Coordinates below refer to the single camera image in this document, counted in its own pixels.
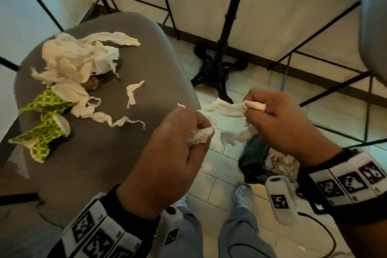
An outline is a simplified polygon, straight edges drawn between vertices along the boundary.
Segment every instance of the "shoe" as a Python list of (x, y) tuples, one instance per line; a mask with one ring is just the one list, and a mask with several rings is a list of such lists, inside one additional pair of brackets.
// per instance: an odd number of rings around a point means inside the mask
[(254, 193), (249, 185), (242, 184), (235, 191), (236, 207), (244, 207), (249, 211), (253, 211)]
[(176, 202), (176, 207), (184, 207), (189, 210), (186, 194), (183, 197), (181, 197), (179, 201)]

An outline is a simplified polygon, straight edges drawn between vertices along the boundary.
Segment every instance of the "tripod base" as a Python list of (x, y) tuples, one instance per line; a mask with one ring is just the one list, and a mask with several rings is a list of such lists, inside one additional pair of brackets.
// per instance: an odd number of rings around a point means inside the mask
[(206, 48), (198, 44), (196, 45), (194, 52), (202, 60), (202, 66), (198, 74), (191, 80), (194, 87), (204, 84), (208, 87), (215, 88), (218, 91), (219, 98), (233, 104), (232, 99), (227, 95), (226, 92), (226, 81), (228, 74), (232, 70), (242, 71), (247, 68), (247, 60), (238, 59), (236, 62), (222, 62), (215, 65), (210, 69), (213, 58), (206, 53)]

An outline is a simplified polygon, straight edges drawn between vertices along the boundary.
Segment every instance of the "wristband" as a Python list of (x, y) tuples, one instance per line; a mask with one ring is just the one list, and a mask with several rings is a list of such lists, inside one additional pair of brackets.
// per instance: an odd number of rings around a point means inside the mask
[(387, 175), (369, 154), (343, 149), (330, 160), (301, 167), (297, 182), (312, 208), (322, 205), (336, 221), (371, 224), (387, 218)]

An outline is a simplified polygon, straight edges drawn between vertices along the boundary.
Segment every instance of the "gray padded seat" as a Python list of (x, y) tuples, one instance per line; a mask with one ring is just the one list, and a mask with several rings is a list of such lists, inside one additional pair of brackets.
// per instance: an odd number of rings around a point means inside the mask
[(387, 0), (362, 0), (359, 51), (366, 68), (387, 86)]
[[(97, 32), (121, 31), (137, 38), (141, 45), (119, 46), (121, 68), (119, 78), (111, 74), (100, 89), (90, 92), (102, 99), (97, 111), (113, 120), (126, 115), (140, 123), (126, 123), (110, 128), (106, 123), (79, 119), (71, 114), (65, 118), (71, 126), (69, 138), (58, 145), (44, 164), (35, 162), (28, 149), (24, 156), (31, 180), (42, 200), (61, 214), (76, 214), (92, 196), (108, 191), (122, 182), (138, 160), (152, 132), (163, 118), (181, 103), (200, 109), (195, 91), (177, 60), (172, 45), (161, 28), (148, 18), (133, 12), (119, 12), (99, 17), (66, 31), (75, 38)], [(23, 61), (17, 73), (15, 93), (18, 108), (39, 95), (45, 86), (31, 77), (31, 67), (42, 71), (46, 65), (41, 57), (42, 44)], [(135, 91), (136, 105), (126, 108), (125, 87), (145, 80)], [(40, 124), (40, 113), (29, 111), (19, 116), (22, 132)]]

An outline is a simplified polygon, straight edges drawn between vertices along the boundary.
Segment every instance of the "gray pants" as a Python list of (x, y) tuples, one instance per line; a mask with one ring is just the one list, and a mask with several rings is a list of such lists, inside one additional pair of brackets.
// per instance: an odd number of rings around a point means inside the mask
[[(179, 209), (184, 216), (183, 224), (173, 247), (166, 249), (163, 257), (202, 258), (202, 226), (189, 210), (184, 207)], [(219, 258), (275, 258), (276, 256), (273, 248), (258, 236), (258, 224), (254, 214), (243, 207), (235, 208), (225, 221), (220, 232), (218, 248)]]

